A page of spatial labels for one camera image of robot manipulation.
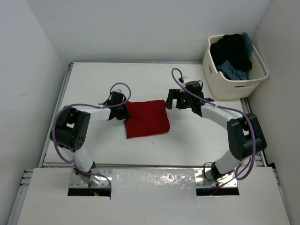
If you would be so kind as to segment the red t shirt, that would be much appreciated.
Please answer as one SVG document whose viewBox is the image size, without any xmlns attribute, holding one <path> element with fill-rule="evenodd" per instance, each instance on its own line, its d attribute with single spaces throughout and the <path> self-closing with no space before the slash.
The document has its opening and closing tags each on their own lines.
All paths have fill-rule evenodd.
<svg viewBox="0 0 300 225">
<path fill-rule="evenodd" d="M 128 139 L 169 132 L 170 123 L 164 100 L 127 102 L 126 107 L 131 114 L 124 120 Z"/>
</svg>

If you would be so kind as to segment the black t shirt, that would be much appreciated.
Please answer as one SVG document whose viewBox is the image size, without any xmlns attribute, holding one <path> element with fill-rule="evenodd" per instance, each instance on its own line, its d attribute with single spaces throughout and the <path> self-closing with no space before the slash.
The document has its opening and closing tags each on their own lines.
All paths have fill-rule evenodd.
<svg viewBox="0 0 300 225">
<path fill-rule="evenodd" d="M 252 51 L 252 41 L 245 32 L 224 35 L 210 46 L 210 53 L 216 66 L 221 66 L 227 61 L 233 68 L 243 72 L 247 72 L 252 68 L 250 60 Z"/>
</svg>

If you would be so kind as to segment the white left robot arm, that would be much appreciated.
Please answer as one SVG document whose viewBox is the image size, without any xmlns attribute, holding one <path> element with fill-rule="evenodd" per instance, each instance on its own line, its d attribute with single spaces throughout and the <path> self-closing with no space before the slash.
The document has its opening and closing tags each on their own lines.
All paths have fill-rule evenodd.
<svg viewBox="0 0 300 225">
<path fill-rule="evenodd" d="M 78 172 L 89 174 L 95 164 L 84 146 L 89 125 L 114 118 L 129 118 L 127 101 L 121 91 L 111 91 L 109 98 L 98 106 L 71 104 L 63 107 L 56 115 L 50 132 L 59 157 L 72 163 Z"/>
</svg>

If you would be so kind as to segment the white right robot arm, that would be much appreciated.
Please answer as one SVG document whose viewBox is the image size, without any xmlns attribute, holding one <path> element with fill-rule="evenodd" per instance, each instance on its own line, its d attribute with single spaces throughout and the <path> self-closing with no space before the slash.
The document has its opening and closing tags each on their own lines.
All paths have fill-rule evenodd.
<svg viewBox="0 0 300 225">
<path fill-rule="evenodd" d="M 212 98 L 205 98 L 201 81 L 190 81 L 185 89 L 170 89 L 165 106 L 171 109 L 176 100 L 177 109 L 190 108 L 196 115 L 211 120 L 227 131 L 229 150 L 204 172 L 207 181 L 217 181 L 232 172 L 245 159 L 267 147 L 257 116 L 236 109 L 219 106 Z"/>
</svg>

